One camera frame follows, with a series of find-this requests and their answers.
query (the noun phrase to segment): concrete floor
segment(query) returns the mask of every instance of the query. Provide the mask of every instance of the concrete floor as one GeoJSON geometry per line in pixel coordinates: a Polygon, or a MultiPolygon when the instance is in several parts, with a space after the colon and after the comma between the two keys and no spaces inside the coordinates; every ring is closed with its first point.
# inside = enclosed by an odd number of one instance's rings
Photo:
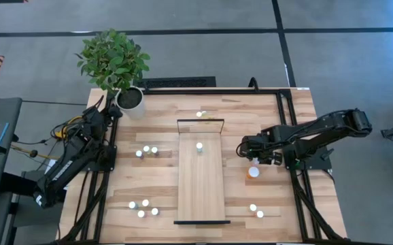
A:
{"type": "MultiPolygon", "coordinates": [[[[393,0],[279,0],[284,28],[393,27],[393,0]]],[[[0,4],[0,32],[275,28],[264,0],[32,0],[0,4]]],[[[150,53],[147,78],[216,76],[218,86],[287,86],[276,33],[134,36],[150,53]]],[[[81,37],[0,37],[0,97],[86,103],[90,85],[73,53],[81,37]]],[[[360,108],[374,132],[333,144],[331,155],[348,236],[393,244],[393,33],[286,34],[297,86],[310,87],[317,113],[360,108]]],[[[82,105],[23,103],[17,134],[41,140],[82,105]]],[[[11,154],[7,171],[37,163],[11,154]]],[[[16,244],[49,242],[56,226],[27,227],[16,244]]]]}

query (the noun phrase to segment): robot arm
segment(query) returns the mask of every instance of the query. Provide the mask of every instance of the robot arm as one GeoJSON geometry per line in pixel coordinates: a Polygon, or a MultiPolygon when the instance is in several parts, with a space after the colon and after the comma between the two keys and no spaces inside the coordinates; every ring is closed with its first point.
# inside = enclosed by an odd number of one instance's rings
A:
{"type": "Polygon", "coordinates": [[[61,132],[64,134],[64,153],[50,170],[37,181],[33,194],[36,202],[43,208],[53,206],[65,198],[63,188],[87,165],[105,164],[115,156],[113,146],[103,144],[107,127],[113,118],[120,118],[120,110],[107,100],[106,107],[101,112],[98,105],[83,111],[81,121],[67,123],[61,132]]]}
{"type": "Polygon", "coordinates": [[[249,160],[258,158],[261,163],[271,164],[275,160],[275,164],[279,165],[282,157],[274,150],[293,145],[296,158],[306,159],[317,150],[346,136],[366,137],[371,131],[372,126],[363,111],[341,110],[301,125],[277,125],[257,135],[245,136],[236,153],[249,160]],[[302,139],[310,135],[317,136],[310,140],[302,139]]]}

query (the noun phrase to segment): potted plant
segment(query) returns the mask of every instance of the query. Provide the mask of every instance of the potted plant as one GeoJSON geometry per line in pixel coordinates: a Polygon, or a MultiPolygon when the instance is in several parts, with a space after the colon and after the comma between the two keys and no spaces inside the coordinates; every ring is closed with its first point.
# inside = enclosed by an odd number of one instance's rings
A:
{"type": "Polygon", "coordinates": [[[144,63],[150,56],[125,33],[113,29],[83,42],[83,51],[75,54],[81,59],[77,63],[81,75],[86,73],[92,77],[90,83],[113,93],[116,105],[130,118],[141,118],[145,114],[143,93],[132,82],[142,79],[142,71],[150,70],[144,63]]]}

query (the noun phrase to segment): black floor stripe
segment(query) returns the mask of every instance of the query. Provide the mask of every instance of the black floor stripe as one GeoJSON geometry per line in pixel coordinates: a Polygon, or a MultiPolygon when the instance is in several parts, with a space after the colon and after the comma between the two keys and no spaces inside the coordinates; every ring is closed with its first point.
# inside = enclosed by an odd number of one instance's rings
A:
{"type": "Polygon", "coordinates": [[[45,104],[52,104],[52,105],[88,105],[87,103],[65,103],[65,102],[49,102],[49,101],[31,101],[31,100],[22,100],[24,103],[45,103],[45,104]]]}
{"type": "Polygon", "coordinates": [[[393,33],[393,27],[284,29],[284,33],[393,33]]]}
{"type": "MultiPolygon", "coordinates": [[[[259,34],[277,33],[277,29],[176,29],[176,30],[140,30],[117,31],[127,35],[192,35],[192,34],[259,34]]],[[[22,32],[0,33],[0,37],[88,37],[100,31],[61,31],[61,32],[22,32]]]]}
{"type": "Polygon", "coordinates": [[[0,3],[24,3],[24,0],[0,0],[0,3]]]}
{"type": "MultiPolygon", "coordinates": [[[[176,29],[117,31],[127,35],[264,34],[264,33],[393,33],[393,27],[312,29],[176,29]]],[[[0,33],[0,37],[89,37],[100,31],[57,31],[0,33]]]]}
{"type": "Polygon", "coordinates": [[[289,48],[287,47],[286,35],[284,35],[283,32],[284,28],[281,19],[281,13],[279,11],[278,1],[272,0],[272,6],[273,6],[273,12],[275,14],[275,20],[277,21],[277,30],[279,31],[278,33],[279,43],[281,45],[283,60],[287,70],[288,86],[296,87],[296,82],[294,80],[294,75],[293,75],[292,61],[290,60],[289,48]]]}

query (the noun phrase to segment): wooden table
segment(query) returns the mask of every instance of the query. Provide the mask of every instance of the wooden table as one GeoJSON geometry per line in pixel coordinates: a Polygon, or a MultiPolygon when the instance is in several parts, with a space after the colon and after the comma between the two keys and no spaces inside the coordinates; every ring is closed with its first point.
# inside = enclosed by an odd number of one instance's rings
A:
{"type": "MultiPolygon", "coordinates": [[[[316,118],[311,92],[291,88],[298,123],[316,118]]],[[[88,106],[105,93],[92,89],[88,106]]],[[[299,242],[301,235],[293,198],[290,175],[283,166],[260,165],[260,176],[248,180],[250,162],[239,158],[235,149],[244,135],[255,135],[261,129],[279,125],[275,95],[146,95],[146,117],[119,120],[116,138],[118,156],[110,174],[101,243],[118,242],[299,242]],[[174,225],[178,193],[177,119],[196,118],[196,112],[207,111],[213,118],[223,118],[222,165],[227,225],[174,225]],[[157,146],[156,158],[136,158],[143,146],[157,146]],[[149,199],[159,216],[138,218],[130,210],[130,201],[149,199]],[[265,214],[254,218],[248,210],[251,203],[265,214]]],[[[284,104],[287,121],[288,107],[284,104]]],[[[309,171],[315,205],[332,228],[346,236],[343,219],[332,180],[322,171],[309,171]]],[[[61,216],[65,235],[72,227],[84,174],[69,184],[61,216]]],[[[86,204],[89,178],[82,198],[86,204]]],[[[304,206],[309,236],[313,231],[304,206]]],[[[95,218],[91,219],[88,238],[93,235],[95,218]]]]}

